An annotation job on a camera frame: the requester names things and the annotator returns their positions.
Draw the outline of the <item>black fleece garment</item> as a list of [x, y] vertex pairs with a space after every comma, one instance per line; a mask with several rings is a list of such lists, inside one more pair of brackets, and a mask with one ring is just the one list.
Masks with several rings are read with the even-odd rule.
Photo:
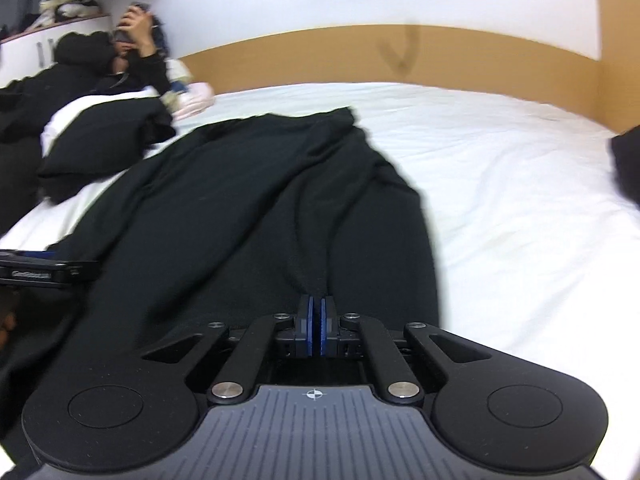
[[30, 294], [17, 308], [1, 358], [14, 462], [40, 384], [191, 321], [244, 327], [307, 295], [391, 330], [440, 320], [421, 197], [347, 108], [197, 128], [131, 167], [52, 252], [98, 275], [78, 304]]

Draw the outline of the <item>black garment pile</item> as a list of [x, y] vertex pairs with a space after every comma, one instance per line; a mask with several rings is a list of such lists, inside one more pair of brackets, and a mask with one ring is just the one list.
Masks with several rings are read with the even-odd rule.
[[128, 169], [150, 146], [175, 134], [169, 110], [151, 91], [73, 100], [40, 136], [43, 195], [62, 203], [86, 185]]

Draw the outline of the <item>white cabinet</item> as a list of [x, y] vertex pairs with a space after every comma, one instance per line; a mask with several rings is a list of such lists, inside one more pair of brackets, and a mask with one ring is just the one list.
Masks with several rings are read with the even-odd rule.
[[40, 70], [51, 66], [58, 40], [70, 32], [89, 35], [93, 32], [110, 30], [111, 27], [111, 17], [103, 14], [54, 24], [3, 40], [0, 84], [4, 87], [11, 81], [34, 76]]

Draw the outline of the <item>person in black hoodie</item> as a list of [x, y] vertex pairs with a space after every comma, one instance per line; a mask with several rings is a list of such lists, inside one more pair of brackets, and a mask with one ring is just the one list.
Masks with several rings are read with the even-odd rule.
[[160, 96], [170, 91], [165, 36], [160, 20], [152, 18], [152, 36], [142, 44], [117, 42], [114, 32], [70, 32], [58, 40], [51, 67], [1, 89], [3, 233], [38, 203], [40, 134], [58, 110], [93, 94], [112, 96], [146, 87]]

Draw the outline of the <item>white bed sheet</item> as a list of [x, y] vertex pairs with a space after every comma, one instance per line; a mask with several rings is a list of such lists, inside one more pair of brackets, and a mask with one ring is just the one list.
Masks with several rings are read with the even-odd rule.
[[610, 415], [597, 471], [637, 478], [639, 211], [618, 192], [608, 129], [551, 105], [382, 82], [225, 93], [177, 129], [344, 106], [421, 195], [445, 326], [593, 386]]

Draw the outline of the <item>pink white pillow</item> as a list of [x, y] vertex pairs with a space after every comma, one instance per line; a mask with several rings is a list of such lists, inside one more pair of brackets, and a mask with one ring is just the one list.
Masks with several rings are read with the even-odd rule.
[[165, 61], [166, 75], [171, 89], [162, 96], [162, 101], [175, 120], [183, 120], [211, 107], [215, 103], [215, 92], [206, 82], [194, 80], [186, 64], [174, 58]]

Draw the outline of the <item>dark smartphone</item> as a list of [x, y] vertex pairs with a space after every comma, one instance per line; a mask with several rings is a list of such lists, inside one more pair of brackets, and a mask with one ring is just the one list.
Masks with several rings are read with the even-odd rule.
[[114, 40], [124, 44], [142, 44], [152, 36], [153, 18], [148, 9], [131, 3], [114, 31]]

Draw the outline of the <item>black folded garment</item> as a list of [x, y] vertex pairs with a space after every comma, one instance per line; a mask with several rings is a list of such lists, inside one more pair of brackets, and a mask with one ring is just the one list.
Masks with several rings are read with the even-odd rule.
[[610, 140], [615, 182], [620, 192], [636, 206], [640, 205], [640, 126]]

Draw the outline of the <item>wooden headboard panel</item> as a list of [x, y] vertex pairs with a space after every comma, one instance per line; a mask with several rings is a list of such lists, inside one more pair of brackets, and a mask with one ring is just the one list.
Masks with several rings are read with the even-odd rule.
[[598, 0], [601, 57], [432, 25], [299, 30], [189, 54], [219, 92], [308, 82], [404, 82], [552, 104], [614, 131], [639, 122], [639, 0]]

